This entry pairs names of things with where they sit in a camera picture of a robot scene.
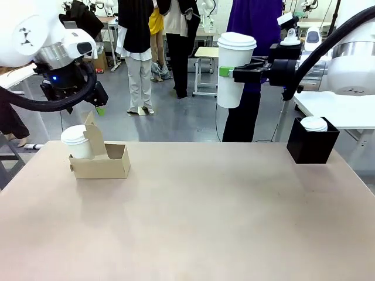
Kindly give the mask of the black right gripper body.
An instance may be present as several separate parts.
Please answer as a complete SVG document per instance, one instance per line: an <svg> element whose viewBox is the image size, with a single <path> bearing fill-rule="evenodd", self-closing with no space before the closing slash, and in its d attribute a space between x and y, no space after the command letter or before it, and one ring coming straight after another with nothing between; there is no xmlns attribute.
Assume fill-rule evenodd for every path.
<svg viewBox="0 0 375 281"><path fill-rule="evenodd" d="M299 60L275 59L272 63L267 64L262 78L268 80L272 86L286 87L291 84L298 63Z"/></svg>

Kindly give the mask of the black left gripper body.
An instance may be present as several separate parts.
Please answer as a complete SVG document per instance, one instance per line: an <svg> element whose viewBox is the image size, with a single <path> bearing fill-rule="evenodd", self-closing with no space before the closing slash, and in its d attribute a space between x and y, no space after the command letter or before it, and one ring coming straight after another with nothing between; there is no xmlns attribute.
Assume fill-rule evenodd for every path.
<svg viewBox="0 0 375 281"><path fill-rule="evenodd" d="M62 68L44 73L49 85L47 99L52 103L47 112L69 109L82 101L91 102L97 84L96 70L91 63L74 61Z"/></svg>

